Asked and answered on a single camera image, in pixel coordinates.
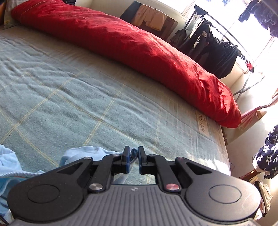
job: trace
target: pillow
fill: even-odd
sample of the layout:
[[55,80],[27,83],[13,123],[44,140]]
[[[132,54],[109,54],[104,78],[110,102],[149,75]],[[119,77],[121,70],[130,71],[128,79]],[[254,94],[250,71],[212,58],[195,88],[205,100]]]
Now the pillow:
[[19,22],[14,20],[11,16],[11,11],[14,7],[20,5],[23,2],[26,2],[28,0],[7,0],[6,10],[4,14],[4,28],[11,28],[13,26],[19,25]]

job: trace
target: red blanket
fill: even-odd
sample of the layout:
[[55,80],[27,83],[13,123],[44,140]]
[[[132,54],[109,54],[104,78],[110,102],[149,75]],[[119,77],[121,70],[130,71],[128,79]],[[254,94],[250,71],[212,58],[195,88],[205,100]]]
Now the red blanket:
[[240,123],[226,85],[167,42],[117,17],[62,0],[29,0],[15,7],[12,17],[161,82],[222,126]]

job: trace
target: silver screw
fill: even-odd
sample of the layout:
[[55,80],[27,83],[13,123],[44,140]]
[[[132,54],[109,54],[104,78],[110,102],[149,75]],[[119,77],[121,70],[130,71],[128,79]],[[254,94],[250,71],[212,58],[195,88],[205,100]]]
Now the silver screw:
[[177,184],[167,184],[166,189],[168,191],[176,191],[180,189],[180,186],[178,186]]
[[93,184],[89,185],[89,188],[93,191],[98,191],[98,190],[103,189],[103,186],[99,183],[93,183]]

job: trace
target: star print fabric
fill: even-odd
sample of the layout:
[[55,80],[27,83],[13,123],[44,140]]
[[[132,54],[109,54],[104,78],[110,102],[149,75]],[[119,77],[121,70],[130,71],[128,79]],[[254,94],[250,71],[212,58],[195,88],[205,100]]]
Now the star print fabric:
[[253,166],[258,172],[265,172],[264,178],[271,179],[278,174],[278,125],[271,129],[260,148]]

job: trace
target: bed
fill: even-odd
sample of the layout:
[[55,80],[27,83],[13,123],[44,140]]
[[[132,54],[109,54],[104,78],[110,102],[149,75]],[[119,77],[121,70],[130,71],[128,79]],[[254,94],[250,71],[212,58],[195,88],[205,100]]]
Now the bed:
[[[0,40],[0,143],[24,170],[51,170],[69,148],[129,145],[230,174],[220,125],[162,84],[22,25]],[[126,180],[153,182],[138,163]]]

